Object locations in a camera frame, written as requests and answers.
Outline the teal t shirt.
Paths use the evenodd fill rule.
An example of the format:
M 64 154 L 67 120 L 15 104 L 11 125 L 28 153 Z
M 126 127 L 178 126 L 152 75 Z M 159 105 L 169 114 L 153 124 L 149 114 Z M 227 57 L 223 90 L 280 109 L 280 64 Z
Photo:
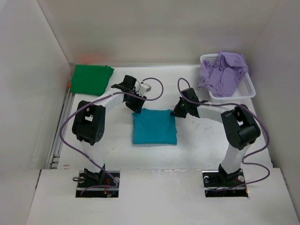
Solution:
M 135 145 L 177 145 L 175 117 L 171 110 L 150 110 L 143 108 L 140 113 L 132 113 Z

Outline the lilac t shirt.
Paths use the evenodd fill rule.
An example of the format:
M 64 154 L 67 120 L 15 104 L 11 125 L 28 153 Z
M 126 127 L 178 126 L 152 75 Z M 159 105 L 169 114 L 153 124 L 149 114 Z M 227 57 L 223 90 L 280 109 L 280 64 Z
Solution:
M 207 89 L 217 98 L 231 97 L 247 73 L 243 55 L 219 52 L 214 62 L 208 59 L 201 62 L 198 87 Z

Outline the green t shirt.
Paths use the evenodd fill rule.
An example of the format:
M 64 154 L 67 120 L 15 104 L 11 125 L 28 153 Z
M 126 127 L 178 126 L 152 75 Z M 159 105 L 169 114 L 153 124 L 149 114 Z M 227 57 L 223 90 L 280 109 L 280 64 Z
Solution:
M 114 68 L 109 66 L 77 64 L 70 81 L 70 91 L 99 97 L 104 94 L 113 73 Z

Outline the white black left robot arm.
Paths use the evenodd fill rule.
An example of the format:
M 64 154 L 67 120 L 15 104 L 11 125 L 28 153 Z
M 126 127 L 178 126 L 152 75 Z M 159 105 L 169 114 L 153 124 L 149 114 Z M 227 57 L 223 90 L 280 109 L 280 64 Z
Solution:
M 80 142 L 83 153 L 94 166 L 84 169 L 85 181 L 90 181 L 93 186 L 100 187 L 105 182 L 107 173 L 103 171 L 105 164 L 101 159 L 95 159 L 94 149 L 104 135 L 106 114 L 116 105 L 125 105 L 135 113 L 140 113 L 145 102 L 145 93 L 151 86 L 145 82 L 136 84 L 137 80 L 126 75 L 119 84 L 114 84 L 104 93 L 104 100 L 97 98 L 97 102 L 80 111 L 74 118 L 72 133 Z

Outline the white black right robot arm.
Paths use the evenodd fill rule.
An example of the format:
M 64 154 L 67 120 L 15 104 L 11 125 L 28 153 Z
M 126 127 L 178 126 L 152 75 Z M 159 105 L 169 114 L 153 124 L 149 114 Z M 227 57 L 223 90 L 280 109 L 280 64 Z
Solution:
M 235 106 L 228 110 L 214 106 L 208 101 L 199 101 L 193 88 L 182 91 L 181 97 L 171 116 L 185 118 L 187 115 L 210 119 L 223 124 L 225 136 L 229 143 L 225 158 L 217 171 L 203 172 L 205 188 L 232 188 L 245 183 L 241 168 L 242 160 L 261 131 L 245 106 Z

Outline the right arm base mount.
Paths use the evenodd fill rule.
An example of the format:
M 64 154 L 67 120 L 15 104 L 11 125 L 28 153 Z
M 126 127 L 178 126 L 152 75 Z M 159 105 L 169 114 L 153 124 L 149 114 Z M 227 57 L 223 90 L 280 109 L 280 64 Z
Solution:
M 248 197 L 245 184 L 245 177 L 242 170 L 239 170 L 229 179 L 222 177 L 218 170 L 202 171 L 204 193 L 206 197 Z

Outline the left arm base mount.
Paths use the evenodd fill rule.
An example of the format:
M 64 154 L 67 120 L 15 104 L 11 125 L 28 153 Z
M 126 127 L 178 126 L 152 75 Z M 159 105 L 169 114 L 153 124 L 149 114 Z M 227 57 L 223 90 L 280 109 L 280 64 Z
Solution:
M 109 171 L 115 178 L 117 184 L 107 173 L 90 172 L 87 169 L 80 171 L 77 177 L 73 177 L 76 182 L 77 198 L 118 198 L 120 186 L 120 171 Z

